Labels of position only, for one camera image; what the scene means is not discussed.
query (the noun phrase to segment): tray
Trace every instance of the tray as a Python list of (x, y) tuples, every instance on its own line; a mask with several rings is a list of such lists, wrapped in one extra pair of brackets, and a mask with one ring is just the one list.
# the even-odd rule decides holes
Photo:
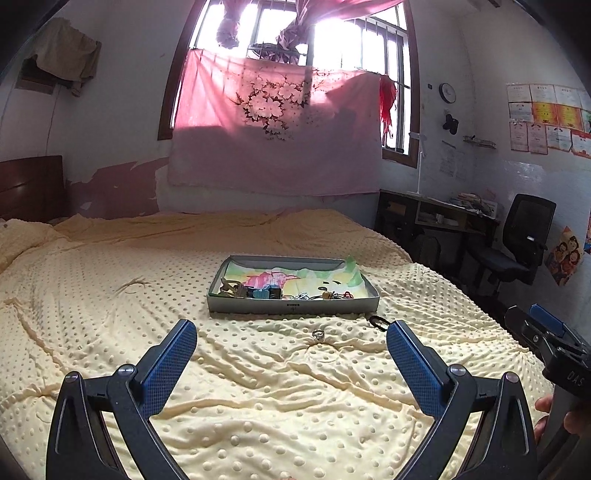
[(371, 313), (378, 309), (379, 293), (363, 274), (361, 274), (361, 277), (369, 294), (368, 298), (363, 299), (263, 300), (218, 297), (214, 293), (219, 291), (222, 282), (221, 278), (225, 275), (230, 262), (247, 268), (287, 268), (289, 270), (308, 268), (316, 271), (330, 271), (341, 267), (345, 260), (231, 255), (224, 260), (207, 291), (207, 305), (210, 312), (336, 315), (342, 313)]

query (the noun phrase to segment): towel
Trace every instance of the towel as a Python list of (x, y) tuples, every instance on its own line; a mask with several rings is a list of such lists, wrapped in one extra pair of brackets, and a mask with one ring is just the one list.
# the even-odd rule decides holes
[(70, 80), (72, 94), (80, 96), (84, 82), (96, 75), (101, 43), (73, 28), (65, 18), (53, 18), (33, 41), (37, 66), (63, 80)]

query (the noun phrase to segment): human hand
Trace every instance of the human hand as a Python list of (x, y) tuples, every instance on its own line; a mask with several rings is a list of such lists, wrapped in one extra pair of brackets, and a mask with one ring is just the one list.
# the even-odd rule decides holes
[[(535, 402), (535, 409), (544, 413), (550, 413), (552, 408), (552, 395), (546, 395)], [(535, 442), (539, 443), (546, 423), (548, 422), (548, 415), (542, 418), (534, 426)], [(564, 429), (573, 435), (587, 435), (591, 431), (591, 404), (584, 404), (573, 411), (570, 411), (564, 417)]]

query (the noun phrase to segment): wooden desk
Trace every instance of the wooden desk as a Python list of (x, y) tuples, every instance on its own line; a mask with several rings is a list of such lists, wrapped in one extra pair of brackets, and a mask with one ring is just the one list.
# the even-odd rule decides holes
[[(420, 213), (443, 215), (445, 218), (458, 222), (458, 226), (421, 221), (419, 220)], [(462, 267), (468, 237), (480, 235), (486, 246), (490, 247), (495, 239), (499, 223), (498, 220), (480, 216), (475, 212), (441, 200), (408, 192), (380, 190), (374, 230), (395, 241), (404, 249), (409, 247), (417, 227), (461, 234), (460, 248), (457, 250), (453, 268), (453, 274), (457, 276)]]

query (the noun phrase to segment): window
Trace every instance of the window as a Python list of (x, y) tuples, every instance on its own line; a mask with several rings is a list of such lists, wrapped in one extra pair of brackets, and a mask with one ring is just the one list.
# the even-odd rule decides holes
[[(261, 48), (272, 48), (277, 43), (280, 31), (296, 18), (295, 14), (293, 0), (252, 0), (240, 19), (239, 45), (227, 50), (216, 41), (223, 5), (220, 0), (209, 0), (200, 12), (189, 48), (258, 58)], [(407, 2), (367, 18), (322, 21), (315, 26), (309, 44), (299, 45), (297, 50), (300, 65), (320, 69), (364, 69), (387, 74), (394, 80), (398, 98), (392, 109), (393, 137), (388, 136), (383, 157), (416, 167), (418, 145), (410, 140), (408, 133), (418, 131), (418, 60)], [(167, 117), (171, 129), (172, 111)]]

